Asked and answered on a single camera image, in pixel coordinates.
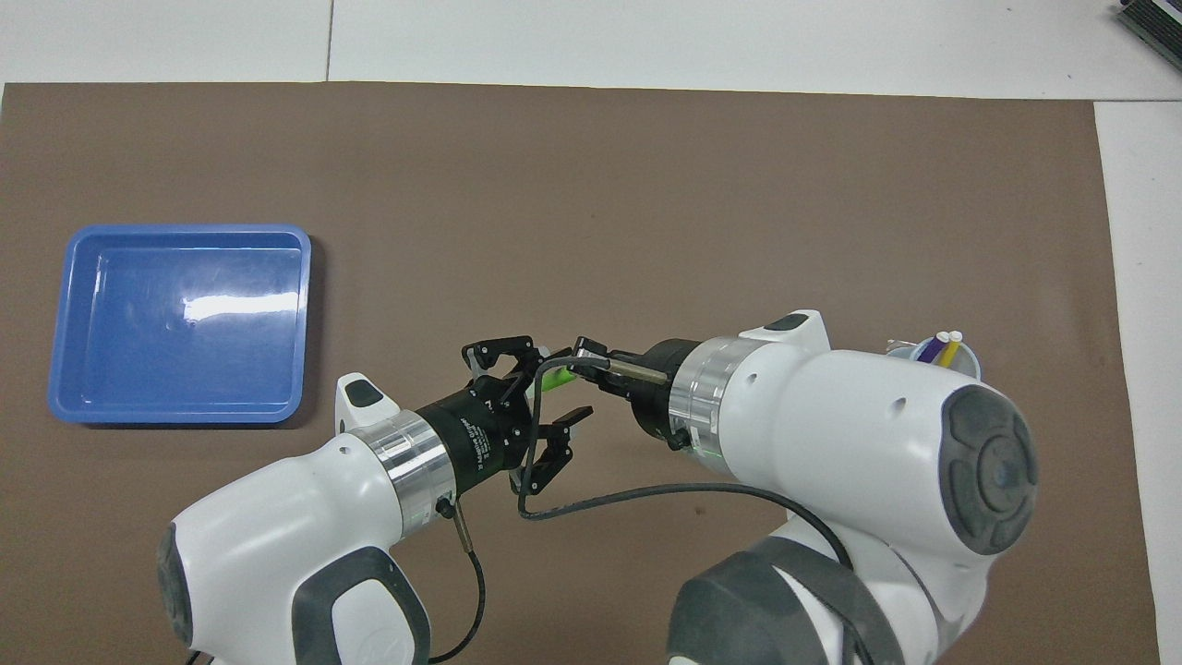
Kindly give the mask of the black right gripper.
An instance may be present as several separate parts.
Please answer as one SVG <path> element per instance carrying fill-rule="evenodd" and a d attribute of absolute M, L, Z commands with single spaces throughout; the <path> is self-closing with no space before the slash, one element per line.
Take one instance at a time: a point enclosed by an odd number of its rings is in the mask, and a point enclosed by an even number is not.
<path fill-rule="evenodd" d="M 634 420 L 651 437 L 671 437 L 669 395 L 673 379 L 689 356 L 688 340 L 664 340 L 647 348 L 643 354 L 611 350 L 586 335 L 574 338 L 571 374 L 595 384 L 602 392 L 616 395 L 632 406 Z M 630 378 L 612 378 L 609 359 L 621 359 L 641 367 L 661 371 L 668 382 L 655 384 Z"/>

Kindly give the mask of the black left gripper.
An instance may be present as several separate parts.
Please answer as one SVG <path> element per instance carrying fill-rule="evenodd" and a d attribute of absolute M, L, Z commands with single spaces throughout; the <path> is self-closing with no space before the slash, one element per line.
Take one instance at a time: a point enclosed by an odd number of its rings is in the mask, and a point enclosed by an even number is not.
<path fill-rule="evenodd" d="M 502 357 L 514 358 L 514 366 L 508 374 L 496 378 L 491 371 Z M 462 359 L 470 370 L 467 386 L 416 410 L 443 443 L 457 495 L 465 495 L 496 472 L 520 467 L 532 420 L 527 400 L 535 392 L 537 371 L 550 357 L 550 350 L 537 346 L 530 335 L 489 338 L 466 345 Z M 591 413 L 595 408 L 582 405 L 539 428 L 539 439 L 546 446 L 532 464 L 526 484 L 528 495 L 540 495 L 573 459 L 570 443 L 574 425 Z"/>

